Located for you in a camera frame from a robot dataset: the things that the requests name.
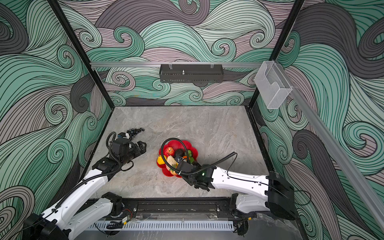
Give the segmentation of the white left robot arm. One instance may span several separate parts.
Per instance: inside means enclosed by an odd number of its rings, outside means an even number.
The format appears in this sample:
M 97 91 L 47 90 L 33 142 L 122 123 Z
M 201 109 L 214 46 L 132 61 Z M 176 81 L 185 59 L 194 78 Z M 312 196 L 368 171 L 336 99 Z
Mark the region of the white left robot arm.
M 57 203 L 40 215 L 31 214 L 21 231 L 23 240 L 73 240 L 99 219 L 127 218 L 122 197 L 107 193 L 94 204 L 81 207 L 102 186 L 122 170 L 122 166 L 147 151 L 147 144 L 118 138 L 109 144 L 108 156 L 97 161 L 92 170 Z

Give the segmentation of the small yellow lemon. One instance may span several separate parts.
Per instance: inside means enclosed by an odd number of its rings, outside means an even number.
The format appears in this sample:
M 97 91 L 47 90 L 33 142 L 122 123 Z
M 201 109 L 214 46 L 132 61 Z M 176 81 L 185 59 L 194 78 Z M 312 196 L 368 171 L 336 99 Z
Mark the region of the small yellow lemon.
M 158 164 L 158 165 L 164 165 L 164 164 L 165 164 L 165 161 L 164 161 L 164 159 L 162 158 L 162 156 L 159 156 L 159 157 L 157 158 L 157 164 Z

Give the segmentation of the red flower-shaped fruit bowl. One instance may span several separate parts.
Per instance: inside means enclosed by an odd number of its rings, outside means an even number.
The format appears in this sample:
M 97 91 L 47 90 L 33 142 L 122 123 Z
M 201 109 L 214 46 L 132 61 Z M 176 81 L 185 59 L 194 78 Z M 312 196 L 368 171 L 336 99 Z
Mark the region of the red flower-shaped fruit bowl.
M 191 150 L 192 153 L 193 153 L 193 157 L 192 158 L 189 158 L 189 161 L 188 163 L 192 164 L 194 161 L 197 162 L 197 157 L 199 155 L 197 149 L 195 149 L 191 143 L 189 141 L 186 141 L 186 140 L 183 140 L 183 144 L 186 146 L 187 150 L 185 150 L 185 148 L 183 147 L 183 145 L 179 142 L 179 141 L 175 141 L 175 140 L 172 140 L 172 141 L 169 141 L 167 144 L 165 144 L 165 146 L 162 148 L 162 149 L 159 149 L 159 156 L 161 156 L 161 153 L 163 153 L 163 150 L 166 149 L 167 147 L 172 147 L 174 150 L 177 150 L 177 149 L 183 149 L 184 152 L 185 152 L 185 156 L 183 158 L 177 158 L 175 159 L 177 161 L 177 163 L 179 164 L 180 162 L 184 161 L 186 162 L 187 161 L 187 157 L 188 157 L 188 150 Z M 181 178 L 179 175 L 176 174 L 175 171 L 171 170 L 167 165 L 166 163 L 164 165 L 158 165 L 157 166 L 159 168 L 162 169 L 162 173 L 166 176 L 166 177 L 177 177 L 177 178 Z

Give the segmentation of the red apple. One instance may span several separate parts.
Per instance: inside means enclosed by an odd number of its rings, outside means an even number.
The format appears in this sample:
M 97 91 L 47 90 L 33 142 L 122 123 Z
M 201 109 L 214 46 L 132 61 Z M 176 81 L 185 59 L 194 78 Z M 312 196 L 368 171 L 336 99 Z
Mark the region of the red apple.
M 168 158 L 169 156 L 173 157 L 175 155 L 175 150 L 172 147 L 167 147 L 163 150 L 163 154 L 166 158 Z

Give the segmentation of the beige garlic bulb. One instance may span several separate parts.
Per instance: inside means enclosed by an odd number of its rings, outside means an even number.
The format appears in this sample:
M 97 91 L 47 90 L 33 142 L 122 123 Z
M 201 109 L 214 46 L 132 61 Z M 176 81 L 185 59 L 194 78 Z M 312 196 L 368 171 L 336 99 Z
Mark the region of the beige garlic bulb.
M 168 156 L 167 157 L 167 162 L 168 162 L 168 164 L 170 164 L 173 168 L 177 168 L 177 166 L 178 166 L 178 163 L 177 163 L 177 161 L 174 159 L 174 157 L 173 156 Z

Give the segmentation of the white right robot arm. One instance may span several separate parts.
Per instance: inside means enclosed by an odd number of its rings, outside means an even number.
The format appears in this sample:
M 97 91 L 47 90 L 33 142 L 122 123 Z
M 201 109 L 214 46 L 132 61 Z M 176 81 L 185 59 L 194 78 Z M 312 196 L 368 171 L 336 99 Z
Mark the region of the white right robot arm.
M 226 189 L 238 192 L 233 198 L 235 211 L 241 215 L 270 212 L 286 219 L 296 219 L 294 187 L 276 172 L 268 175 L 245 175 L 220 167 L 180 162 L 175 173 L 190 186 L 209 191 Z

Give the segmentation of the dark avocado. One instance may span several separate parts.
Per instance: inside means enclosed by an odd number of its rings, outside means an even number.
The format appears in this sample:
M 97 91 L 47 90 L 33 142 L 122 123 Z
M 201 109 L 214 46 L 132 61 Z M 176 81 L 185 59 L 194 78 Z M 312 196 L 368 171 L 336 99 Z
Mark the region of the dark avocado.
M 183 149 L 177 149 L 175 150 L 174 158 L 183 158 L 185 156 L 185 152 Z

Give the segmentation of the black grape bunch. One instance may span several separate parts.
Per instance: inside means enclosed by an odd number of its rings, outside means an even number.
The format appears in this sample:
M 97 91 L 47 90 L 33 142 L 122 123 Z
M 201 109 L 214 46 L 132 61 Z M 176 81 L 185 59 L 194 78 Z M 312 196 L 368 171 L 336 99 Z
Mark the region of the black grape bunch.
M 126 135 L 128 138 L 133 139 L 135 136 L 137 136 L 139 133 L 144 132 L 144 128 L 139 129 L 130 129 L 126 131 Z

